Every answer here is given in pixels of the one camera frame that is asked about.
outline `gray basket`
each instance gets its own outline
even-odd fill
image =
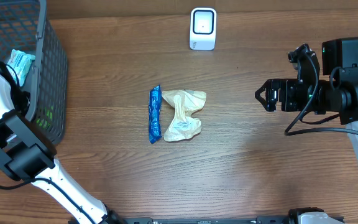
[[[58,144],[65,131],[68,61],[45,0],[0,1],[0,60],[7,62],[12,49],[35,55],[22,88],[30,93],[25,118]]]

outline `wooden table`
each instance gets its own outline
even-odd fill
[[[321,62],[322,42],[358,36],[358,10],[219,14],[211,52],[189,49],[189,21],[52,21],[70,61],[66,134],[57,146],[66,170],[123,217],[242,218],[321,207],[358,223],[358,168],[347,136],[285,137],[296,114],[265,112],[254,98],[266,79],[296,77],[288,51],[309,43]],[[199,136],[149,143],[149,91],[158,84],[207,93],[194,115],[203,122]],[[163,131],[173,113],[164,102]],[[0,172],[0,184],[12,183]],[[0,223],[70,217],[34,187],[0,190]]]

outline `blue tube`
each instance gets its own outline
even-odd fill
[[[160,127],[161,101],[161,88],[158,85],[150,90],[149,98],[149,140],[151,144],[162,137]]]

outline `beige bag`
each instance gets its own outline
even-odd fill
[[[191,139],[201,132],[200,119],[192,118],[191,115],[204,107],[205,92],[193,90],[163,91],[162,98],[175,109],[175,116],[164,134],[165,141]]]

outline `wall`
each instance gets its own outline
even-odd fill
[[[358,0],[48,0],[51,19],[189,14],[198,6],[217,12],[358,9]]]

